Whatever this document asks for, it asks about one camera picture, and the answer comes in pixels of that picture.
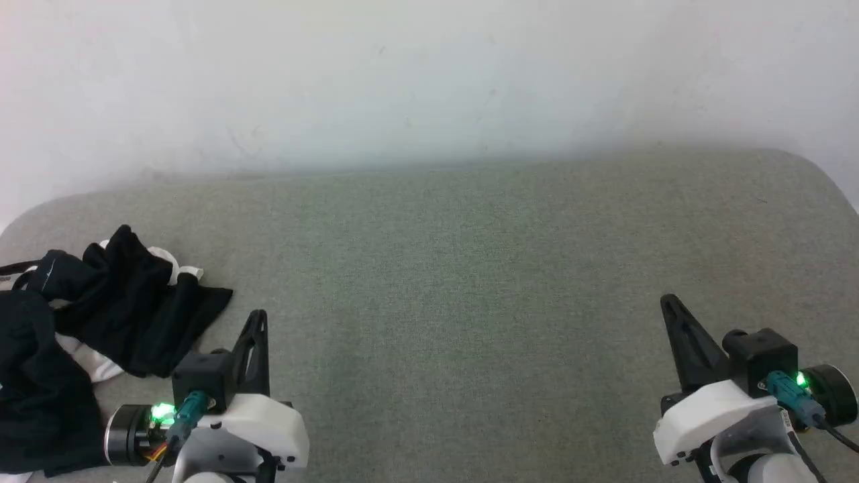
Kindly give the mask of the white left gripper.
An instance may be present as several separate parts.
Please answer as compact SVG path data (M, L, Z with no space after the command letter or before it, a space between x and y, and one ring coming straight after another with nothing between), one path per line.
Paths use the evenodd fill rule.
M199 428L226 431L280 458L286 468L309 465L309 434L298 410L270 398L269 325L264 309L252 310L234 344L236 392L220 415L205 415Z

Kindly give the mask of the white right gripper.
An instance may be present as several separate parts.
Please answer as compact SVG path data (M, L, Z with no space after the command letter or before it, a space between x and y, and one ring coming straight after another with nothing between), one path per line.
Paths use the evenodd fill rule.
M730 467L742 458L781 451L781 407L773 396L754 398L730 379L730 361L675 294L660 297L680 391L654 428L665 466L691 462Z

